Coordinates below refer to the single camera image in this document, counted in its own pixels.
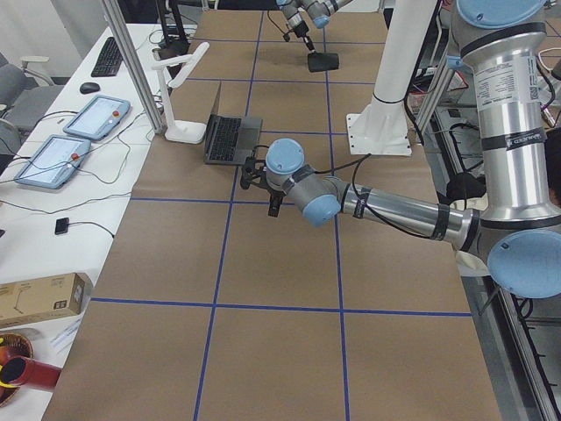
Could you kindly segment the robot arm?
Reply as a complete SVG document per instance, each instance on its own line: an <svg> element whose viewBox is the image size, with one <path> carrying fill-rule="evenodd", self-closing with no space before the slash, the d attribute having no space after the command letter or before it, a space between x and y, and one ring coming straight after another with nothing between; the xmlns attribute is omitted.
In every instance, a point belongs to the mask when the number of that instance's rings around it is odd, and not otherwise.
<svg viewBox="0 0 561 421"><path fill-rule="evenodd" d="M243 189L269 193L276 216L283 199L312 225L338 213L389 225L420 239L446 241L477 275L490 275L525 298L560 292L560 160L543 127L537 48L546 35L541 1L457 1L448 41L430 95L413 123L420 141L456 69L472 75L482 154L482 176L450 173L447 153L430 159L437 186L428 203L343 181L333 170L313 169L302 146L277 139L263 159L248 159Z"/></svg>
<svg viewBox="0 0 561 421"><path fill-rule="evenodd" d="M290 41L290 33L303 40L310 50L315 52L313 41L308 35L309 27L303 20L300 10L305 11L317 29L324 28L330 22L330 16L346 6L352 0L276 0L276 5L287 20L287 30L283 39Z"/></svg>

